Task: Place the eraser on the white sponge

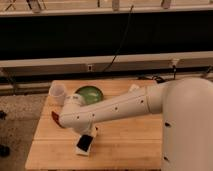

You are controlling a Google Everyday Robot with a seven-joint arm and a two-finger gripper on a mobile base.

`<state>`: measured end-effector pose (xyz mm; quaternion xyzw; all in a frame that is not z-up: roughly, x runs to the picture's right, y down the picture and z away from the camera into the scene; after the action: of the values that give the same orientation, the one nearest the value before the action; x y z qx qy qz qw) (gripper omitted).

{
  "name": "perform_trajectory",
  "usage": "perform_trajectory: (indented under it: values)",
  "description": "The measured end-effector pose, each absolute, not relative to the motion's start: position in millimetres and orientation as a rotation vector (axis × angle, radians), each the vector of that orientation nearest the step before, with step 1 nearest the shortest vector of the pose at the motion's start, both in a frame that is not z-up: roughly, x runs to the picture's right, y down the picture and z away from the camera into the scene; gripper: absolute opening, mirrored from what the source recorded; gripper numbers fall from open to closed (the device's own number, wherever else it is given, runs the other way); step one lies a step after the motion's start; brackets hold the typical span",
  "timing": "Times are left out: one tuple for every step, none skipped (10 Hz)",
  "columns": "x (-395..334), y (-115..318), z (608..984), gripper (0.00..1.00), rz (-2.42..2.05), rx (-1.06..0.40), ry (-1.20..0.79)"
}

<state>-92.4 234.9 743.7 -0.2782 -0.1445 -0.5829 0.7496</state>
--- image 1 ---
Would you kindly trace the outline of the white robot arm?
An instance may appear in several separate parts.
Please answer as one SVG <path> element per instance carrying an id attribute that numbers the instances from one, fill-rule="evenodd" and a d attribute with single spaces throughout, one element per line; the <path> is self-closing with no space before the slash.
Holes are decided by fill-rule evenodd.
<path id="1" fill-rule="evenodd" d="M 59 114 L 65 128 L 84 133 L 90 124 L 161 114 L 162 171 L 213 171 L 213 82 L 185 78 L 144 86 Z"/>

